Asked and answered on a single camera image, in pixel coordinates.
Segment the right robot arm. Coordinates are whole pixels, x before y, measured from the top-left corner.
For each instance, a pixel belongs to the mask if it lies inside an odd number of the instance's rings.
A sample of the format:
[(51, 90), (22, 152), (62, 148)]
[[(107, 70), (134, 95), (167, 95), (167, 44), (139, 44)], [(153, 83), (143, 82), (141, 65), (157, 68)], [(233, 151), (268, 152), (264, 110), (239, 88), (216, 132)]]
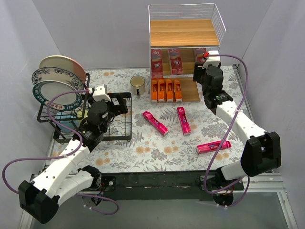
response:
[(228, 189), (234, 181), (245, 176), (255, 177), (281, 166), (280, 136), (267, 132), (248, 118), (223, 89), (224, 73), (220, 66), (196, 63), (193, 81), (202, 86), (205, 105), (226, 122), (244, 145), (239, 161), (216, 170), (215, 176), (207, 179), (208, 189)]

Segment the orange toothpaste box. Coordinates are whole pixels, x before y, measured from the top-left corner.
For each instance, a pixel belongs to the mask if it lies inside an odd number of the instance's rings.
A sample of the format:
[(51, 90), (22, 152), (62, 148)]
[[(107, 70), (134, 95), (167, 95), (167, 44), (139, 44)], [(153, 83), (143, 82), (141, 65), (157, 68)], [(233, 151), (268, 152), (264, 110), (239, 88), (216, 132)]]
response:
[(151, 80), (151, 100), (152, 103), (158, 103), (158, 79)]
[(158, 102), (159, 103), (165, 102), (165, 91), (166, 91), (165, 80), (163, 78), (160, 78), (160, 79), (158, 79)]
[(174, 79), (174, 95), (176, 102), (182, 102), (182, 90), (179, 79)]
[(166, 102), (171, 103), (173, 102), (173, 81), (170, 78), (165, 80), (166, 85)]

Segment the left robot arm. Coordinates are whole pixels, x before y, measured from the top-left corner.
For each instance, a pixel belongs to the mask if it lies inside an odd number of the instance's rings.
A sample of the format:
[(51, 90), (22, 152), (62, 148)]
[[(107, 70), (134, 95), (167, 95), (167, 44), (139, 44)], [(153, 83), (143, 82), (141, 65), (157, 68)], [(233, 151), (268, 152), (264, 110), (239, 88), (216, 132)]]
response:
[(59, 206), (78, 192), (89, 189), (103, 192), (112, 182), (103, 179), (101, 172), (85, 166), (71, 178), (68, 174), (104, 139), (116, 116), (128, 113), (126, 99), (129, 93), (111, 93), (109, 99), (91, 102), (87, 117), (66, 148), (40, 175), (19, 187), (20, 206), (42, 224), (49, 222)]

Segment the red 3D toothpaste box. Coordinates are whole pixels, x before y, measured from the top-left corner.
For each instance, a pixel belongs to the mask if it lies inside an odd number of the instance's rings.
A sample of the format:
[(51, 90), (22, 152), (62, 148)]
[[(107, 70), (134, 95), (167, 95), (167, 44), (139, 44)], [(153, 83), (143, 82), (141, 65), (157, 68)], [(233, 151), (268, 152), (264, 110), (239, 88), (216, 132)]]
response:
[(151, 49), (152, 78), (163, 78), (163, 59), (161, 49)]
[(182, 75), (183, 64), (180, 55), (180, 50), (178, 48), (170, 48), (168, 49), (168, 56), (170, 62), (171, 75)]
[(207, 49), (206, 48), (195, 48), (193, 50), (193, 52), (194, 52), (195, 62), (204, 64), (206, 61), (206, 59), (204, 58), (204, 54), (207, 52)]

